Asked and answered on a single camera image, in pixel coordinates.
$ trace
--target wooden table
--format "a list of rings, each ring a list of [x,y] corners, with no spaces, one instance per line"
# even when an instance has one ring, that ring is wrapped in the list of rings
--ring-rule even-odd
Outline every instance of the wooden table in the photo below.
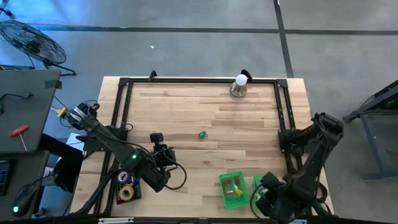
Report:
[[[98,120],[104,125],[111,122],[119,78],[103,80]],[[296,127],[305,128],[312,122],[304,81],[287,81]],[[280,94],[285,108],[283,92]],[[271,171],[281,178],[286,173],[272,85],[248,84],[247,95],[235,98],[226,83],[135,83],[130,102],[127,122],[134,129],[128,141],[152,149],[149,134],[162,132],[165,143],[175,147],[177,161],[186,168],[188,179],[180,190],[164,188],[159,193],[141,181],[142,198],[122,205],[114,200],[112,216],[251,218],[249,207],[225,209],[218,176],[242,170],[251,193],[253,175]],[[204,139],[198,137],[201,131],[207,132]],[[98,185],[103,158],[103,152],[96,152],[83,162],[71,212],[81,208]],[[182,180],[180,169],[172,171],[168,185],[178,186]],[[328,188],[324,170],[321,182]],[[108,188],[101,211],[107,196]],[[330,197],[326,203],[333,211]]]

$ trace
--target fan grille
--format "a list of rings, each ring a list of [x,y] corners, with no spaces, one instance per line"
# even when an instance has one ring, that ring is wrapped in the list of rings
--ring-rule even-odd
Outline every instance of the fan grille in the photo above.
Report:
[[[65,51],[54,40],[24,23],[0,23],[0,34],[15,48],[42,62],[59,65],[67,60]]]

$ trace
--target green basket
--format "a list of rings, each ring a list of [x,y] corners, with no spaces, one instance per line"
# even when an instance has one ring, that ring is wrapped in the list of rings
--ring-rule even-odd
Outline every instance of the green basket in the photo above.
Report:
[[[235,177],[239,177],[239,184],[235,183]],[[230,180],[231,183],[224,186],[223,183],[226,180]],[[242,171],[232,172],[229,174],[221,174],[220,185],[226,209],[239,208],[250,205],[250,195],[246,188],[246,184],[244,183]],[[239,196],[236,193],[234,193],[233,195],[225,194],[226,191],[234,190],[234,185],[237,186],[239,190],[243,191],[242,195]]]
[[[253,192],[260,184],[260,180],[262,179],[263,175],[254,175],[253,177]]]

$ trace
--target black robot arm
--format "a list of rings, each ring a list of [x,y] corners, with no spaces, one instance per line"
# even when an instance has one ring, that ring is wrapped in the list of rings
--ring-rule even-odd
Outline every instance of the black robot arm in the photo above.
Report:
[[[325,113],[315,114],[313,124],[305,129],[284,130],[279,134],[280,146],[303,147],[314,140],[302,169],[284,177],[283,182],[272,173],[261,180],[264,195],[256,201],[259,210],[279,223],[288,223],[293,214],[302,214],[315,201],[320,172],[327,157],[343,137],[343,123]]]
[[[80,103],[75,109],[67,114],[68,122],[77,129],[84,129],[87,133],[99,141],[101,145],[112,151],[121,168],[130,172],[134,177],[142,178],[156,192],[161,191],[170,178],[170,172],[165,170],[165,160],[171,164],[175,162],[174,152],[171,148],[163,145],[161,153],[159,151],[149,152],[140,145],[132,147],[128,142],[124,142],[115,137],[109,127],[103,126],[96,119],[97,107]]]

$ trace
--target screwdriver handle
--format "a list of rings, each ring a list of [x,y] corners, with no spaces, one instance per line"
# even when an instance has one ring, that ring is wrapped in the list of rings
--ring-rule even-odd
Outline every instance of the screwdriver handle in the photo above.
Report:
[[[10,135],[10,137],[14,137],[14,136],[17,136],[18,134],[24,133],[24,132],[25,132],[26,130],[28,130],[28,129],[29,129],[29,126],[28,126],[28,125],[23,125],[23,126],[17,128],[17,129],[15,129],[15,130],[13,130],[13,131],[11,131],[11,132],[9,133],[9,135]]]

